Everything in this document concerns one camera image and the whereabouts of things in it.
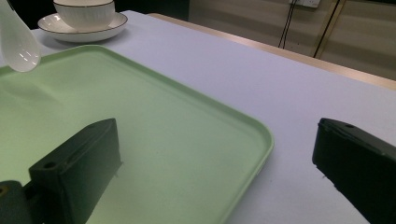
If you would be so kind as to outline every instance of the tray rim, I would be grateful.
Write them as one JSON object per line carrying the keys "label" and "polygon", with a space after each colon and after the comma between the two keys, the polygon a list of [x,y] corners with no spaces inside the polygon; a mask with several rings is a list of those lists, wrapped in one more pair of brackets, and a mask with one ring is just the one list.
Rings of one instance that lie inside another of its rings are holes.
{"label": "tray rim", "polygon": [[[268,148],[264,148],[266,150],[265,153],[263,153],[260,161],[258,161],[255,164],[256,165],[255,170],[252,171],[252,174],[248,176],[247,181],[243,184],[243,187],[238,191],[238,194],[234,195],[235,197],[232,199],[232,203],[224,206],[225,208],[227,208],[226,212],[224,212],[223,214],[220,214],[220,216],[222,217],[222,219],[220,220],[220,223],[224,223],[229,218],[230,214],[233,212],[236,205],[240,202],[241,198],[245,195],[246,191],[250,187],[254,178],[260,173],[260,171],[262,170],[266,161],[268,160],[269,156],[272,154],[272,151],[274,150],[274,147],[275,147],[275,139],[274,139],[274,135],[271,132],[271,130],[261,121],[253,118],[252,116],[250,116],[244,112],[241,112],[238,109],[233,108],[232,106],[226,105],[223,102],[221,102],[207,94],[202,93],[201,91],[197,91],[196,89],[194,89],[184,83],[178,82],[177,80],[167,77],[166,75],[163,75],[162,73],[160,73],[154,69],[151,69],[141,63],[138,63],[138,62],[136,62],[132,59],[129,59],[121,54],[118,54],[117,52],[115,52],[112,49],[108,49],[108,48],[100,46],[100,45],[83,45],[83,46],[77,46],[77,47],[74,47],[71,49],[65,49],[65,50],[62,50],[59,52],[55,52],[53,54],[44,56],[41,60],[41,63],[43,63],[43,64],[51,63],[53,61],[58,60],[59,57],[67,58],[67,57],[73,56],[75,54],[80,54],[80,53],[84,53],[84,52],[93,52],[93,51],[98,52],[98,53],[104,53],[108,57],[121,59],[122,63],[128,63],[131,66],[137,65],[139,67],[138,68],[139,70],[144,69],[145,71],[154,73],[155,78],[160,78],[162,81],[166,81],[167,83],[178,85],[182,89],[183,92],[187,92],[188,95],[190,95],[194,98],[205,98],[206,104],[210,103],[211,105],[220,105],[221,111],[223,111],[224,109],[228,109],[228,112],[232,112],[233,117],[237,116],[238,118],[242,118],[245,123],[248,122],[249,126],[253,126],[256,130],[260,131],[260,135],[263,135],[262,133],[266,132],[266,134],[268,135],[268,139],[266,139],[266,140],[268,140],[268,142],[267,142]],[[9,66],[0,67],[0,79],[2,77],[9,76],[10,73],[12,74],[12,73],[14,73],[14,71],[12,69],[10,69]]]}

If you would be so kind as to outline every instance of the light green plastic tray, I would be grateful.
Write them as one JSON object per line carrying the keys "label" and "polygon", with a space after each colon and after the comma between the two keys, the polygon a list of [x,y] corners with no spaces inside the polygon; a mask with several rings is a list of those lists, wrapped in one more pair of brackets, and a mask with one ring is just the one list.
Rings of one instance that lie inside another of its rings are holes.
{"label": "light green plastic tray", "polygon": [[273,148],[257,120],[108,49],[0,68],[0,180],[86,125],[115,118],[123,165],[88,223],[224,223]]}

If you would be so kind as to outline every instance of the white table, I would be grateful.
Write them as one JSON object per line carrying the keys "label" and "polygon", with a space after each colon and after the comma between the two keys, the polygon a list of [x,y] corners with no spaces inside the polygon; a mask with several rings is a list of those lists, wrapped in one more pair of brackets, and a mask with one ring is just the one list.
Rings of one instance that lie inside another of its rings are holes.
{"label": "white table", "polygon": [[[396,145],[396,91],[123,13],[126,30],[97,44],[247,113],[273,132],[274,151],[229,223],[367,223],[311,161],[318,122],[339,119]],[[76,46],[33,32],[44,55]]]}

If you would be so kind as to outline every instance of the screw hole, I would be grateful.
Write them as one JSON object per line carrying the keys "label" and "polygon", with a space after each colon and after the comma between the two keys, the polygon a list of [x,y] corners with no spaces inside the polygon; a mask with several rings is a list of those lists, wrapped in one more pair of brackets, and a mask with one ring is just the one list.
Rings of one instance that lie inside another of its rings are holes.
{"label": "screw hole", "polygon": [[0,196],[3,196],[3,194],[6,194],[8,191],[7,185],[0,186]]}
{"label": "screw hole", "polygon": [[44,165],[44,168],[50,169],[56,166],[56,163],[53,161],[48,162],[47,164]]}

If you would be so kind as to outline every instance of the electrical outlet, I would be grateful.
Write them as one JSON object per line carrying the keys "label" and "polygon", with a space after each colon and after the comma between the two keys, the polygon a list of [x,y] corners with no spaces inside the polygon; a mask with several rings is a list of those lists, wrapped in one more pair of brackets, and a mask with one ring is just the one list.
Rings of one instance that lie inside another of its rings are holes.
{"label": "electrical outlet", "polygon": [[[294,3],[294,0],[289,0],[289,4],[293,4],[293,3]],[[296,0],[296,5],[303,6],[304,0]]]}
{"label": "electrical outlet", "polygon": [[[294,0],[289,0],[289,4],[293,4]],[[296,0],[296,5],[303,7],[318,7],[320,0]]]}
{"label": "electrical outlet", "polygon": [[305,7],[318,7],[320,0],[304,0],[303,6]]}

